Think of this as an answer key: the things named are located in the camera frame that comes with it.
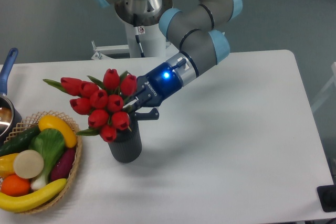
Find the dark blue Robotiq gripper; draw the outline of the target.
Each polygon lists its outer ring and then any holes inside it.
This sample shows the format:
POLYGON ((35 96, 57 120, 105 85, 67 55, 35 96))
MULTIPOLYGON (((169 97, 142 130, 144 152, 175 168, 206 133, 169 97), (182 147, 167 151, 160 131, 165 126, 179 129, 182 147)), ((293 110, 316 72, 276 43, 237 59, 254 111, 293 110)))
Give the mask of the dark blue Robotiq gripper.
POLYGON ((159 111, 156 106, 182 88, 182 81, 175 71, 181 64, 171 66, 164 62, 143 76, 137 77, 137 91, 131 96, 136 101, 132 110, 152 108, 149 112, 135 112, 136 120, 158 120, 159 111))

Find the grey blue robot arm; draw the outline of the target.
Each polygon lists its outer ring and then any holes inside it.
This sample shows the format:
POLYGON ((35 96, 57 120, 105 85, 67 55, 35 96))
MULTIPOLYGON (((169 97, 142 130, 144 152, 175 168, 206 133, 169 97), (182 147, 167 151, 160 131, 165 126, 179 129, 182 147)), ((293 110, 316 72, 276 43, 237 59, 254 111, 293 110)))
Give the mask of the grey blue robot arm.
POLYGON ((138 77, 137 91, 125 103, 138 120, 158 118, 158 106, 230 53, 225 35, 217 27, 240 14, 242 0, 199 0, 184 13, 172 0, 96 0, 113 6, 124 23, 132 58, 163 57, 166 45, 177 49, 166 62, 138 77))

